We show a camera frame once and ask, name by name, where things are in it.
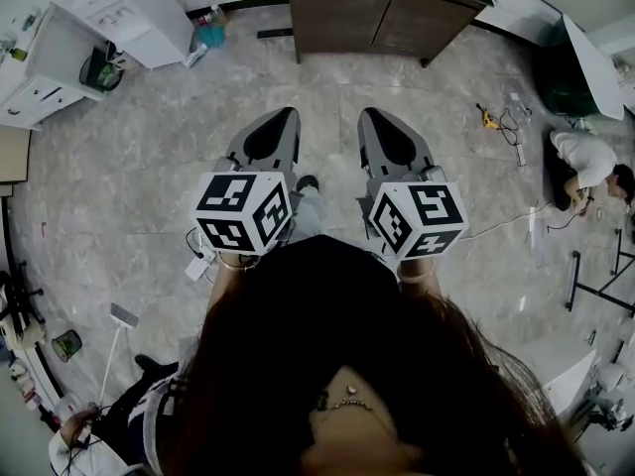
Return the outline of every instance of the wrist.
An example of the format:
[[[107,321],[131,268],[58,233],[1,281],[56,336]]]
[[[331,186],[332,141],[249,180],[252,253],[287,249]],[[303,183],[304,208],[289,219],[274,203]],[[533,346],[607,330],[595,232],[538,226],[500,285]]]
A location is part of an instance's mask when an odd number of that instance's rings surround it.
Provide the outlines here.
[[[418,277],[430,273],[434,268],[435,260],[433,258],[402,261],[399,265],[401,275],[404,277]]]
[[[230,272],[246,272],[255,268],[259,261],[258,256],[243,256],[242,254],[230,254],[221,252],[218,254],[220,265]]]

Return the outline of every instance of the white box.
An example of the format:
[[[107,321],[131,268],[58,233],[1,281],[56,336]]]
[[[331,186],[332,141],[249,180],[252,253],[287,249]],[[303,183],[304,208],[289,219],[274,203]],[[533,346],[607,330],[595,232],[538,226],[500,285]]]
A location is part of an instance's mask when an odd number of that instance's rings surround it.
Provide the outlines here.
[[[266,254],[292,216],[282,173],[206,173],[191,217],[218,252]]]
[[[469,223],[456,183],[382,183],[370,222],[398,261],[437,256]]]

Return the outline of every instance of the white cabinet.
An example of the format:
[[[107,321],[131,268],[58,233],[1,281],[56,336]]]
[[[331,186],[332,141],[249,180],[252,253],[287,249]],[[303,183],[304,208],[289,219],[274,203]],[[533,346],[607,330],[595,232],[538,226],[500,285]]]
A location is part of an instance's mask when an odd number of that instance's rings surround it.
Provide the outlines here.
[[[194,26],[177,0],[76,0],[72,10],[146,68],[190,54]]]
[[[102,48],[103,41],[70,13],[52,5],[26,61],[5,59],[3,68],[21,68],[22,72],[15,76],[15,89],[0,100],[0,125],[33,129],[47,116],[83,97],[102,100],[101,92],[79,82],[81,67],[95,47]]]

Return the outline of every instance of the white shirt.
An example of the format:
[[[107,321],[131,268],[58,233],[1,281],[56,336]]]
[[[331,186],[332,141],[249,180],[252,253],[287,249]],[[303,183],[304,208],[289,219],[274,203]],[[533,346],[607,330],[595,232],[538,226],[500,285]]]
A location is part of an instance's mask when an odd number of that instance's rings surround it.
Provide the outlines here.
[[[577,172],[579,188],[600,185],[613,173],[617,156],[600,138],[584,131],[552,132],[558,153]]]
[[[69,453],[62,436],[57,432],[49,443],[49,458],[54,471],[59,476],[113,476],[123,472],[128,466],[108,444],[98,440],[99,437],[92,435],[87,449],[74,449]],[[68,461],[74,455],[68,468]]]

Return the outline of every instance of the sneaker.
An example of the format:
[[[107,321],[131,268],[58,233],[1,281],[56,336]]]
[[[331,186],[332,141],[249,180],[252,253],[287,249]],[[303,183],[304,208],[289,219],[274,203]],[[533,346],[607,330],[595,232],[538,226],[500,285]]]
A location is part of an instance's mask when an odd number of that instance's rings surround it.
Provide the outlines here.
[[[319,181],[313,175],[305,175],[296,183],[296,191],[301,192],[306,186],[312,186],[319,192]]]
[[[138,354],[135,356],[135,363],[139,365],[144,372],[159,370],[163,365],[157,363],[150,356],[145,354]]]

